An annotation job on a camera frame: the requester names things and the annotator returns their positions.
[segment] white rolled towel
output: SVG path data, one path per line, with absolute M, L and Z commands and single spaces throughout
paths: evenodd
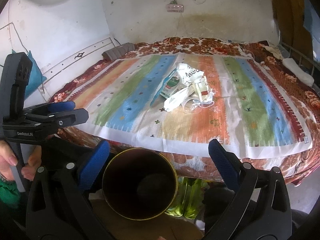
M 298 64 L 293 58 L 285 58 L 282 60 L 282 63 L 287 69 L 291 70 L 291 72 L 295 74 L 302 83 L 312 87 L 313 83 L 315 82 L 314 78 L 299 68 Z

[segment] green sleeve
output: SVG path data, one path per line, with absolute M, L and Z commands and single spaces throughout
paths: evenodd
M 0 200 L 11 208 L 18 208 L 20 202 L 20 192 L 15 182 L 5 183 L 0 180 Z

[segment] green stripe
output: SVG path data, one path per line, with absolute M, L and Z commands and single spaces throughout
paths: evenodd
M 242 120 L 245 121 L 249 133 L 249 145 L 269 146 L 266 142 L 273 142 L 274 134 L 263 102 L 236 59 L 225 57 L 223 60 L 238 93 Z
M 153 55 L 150 60 L 124 84 L 123 88 L 113 95 L 108 104 L 104 106 L 97 115 L 96 125 L 103 125 L 108 121 L 110 116 L 122 105 L 123 101 L 132 94 L 144 76 L 152 70 L 155 64 L 157 64 L 160 57 L 160 55 Z

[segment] colorful striped bed sheet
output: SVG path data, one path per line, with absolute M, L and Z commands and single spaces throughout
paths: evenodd
M 215 91 L 213 106 L 191 114 L 181 106 L 163 109 L 159 91 L 177 62 L 205 72 Z M 275 158 L 312 147 L 305 119 L 287 93 L 249 57 L 177 53 L 119 59 L 66 100 L 89 112 L 80 130 L 161 152 L 207 157 L 213 138 L 239 158 Z

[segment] trash pile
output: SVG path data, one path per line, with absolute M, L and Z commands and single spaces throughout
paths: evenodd
M 190 105 L 189 111 L 198 106 L 207 108 L 214 104 L 214 92 L 208 86 L 204 72 L 190 67 L 186 63 L 177 63 L 177 70 L 162 89 L 160 95 L 166 98 L 164 109 L 171 112 L 182 105 Z

